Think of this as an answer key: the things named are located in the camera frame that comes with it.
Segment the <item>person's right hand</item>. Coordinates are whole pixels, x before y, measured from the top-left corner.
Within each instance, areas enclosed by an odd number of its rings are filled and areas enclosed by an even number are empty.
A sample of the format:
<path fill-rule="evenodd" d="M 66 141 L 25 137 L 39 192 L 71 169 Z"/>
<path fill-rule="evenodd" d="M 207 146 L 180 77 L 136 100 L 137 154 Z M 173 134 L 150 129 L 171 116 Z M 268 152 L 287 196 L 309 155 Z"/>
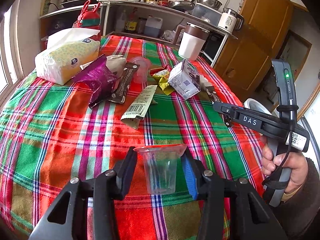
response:
<path fill-rule="evenodd" d="M 260 140 L 265 144 L 262 150 L 262 173 L 270 176 L 276 167 L 285 159 L 286 154 L 283 153 L 274 157 L 272 150 L 267 146 L 267 137 L 263 135 Z M 291 194 L 300 189 L 306 181 L 309 169 L 308 163 L 301 152 L 290 152 L 283 164 L 283 168 L 285 167 L 291 169 L 291 176 L 284 192 Z"/>

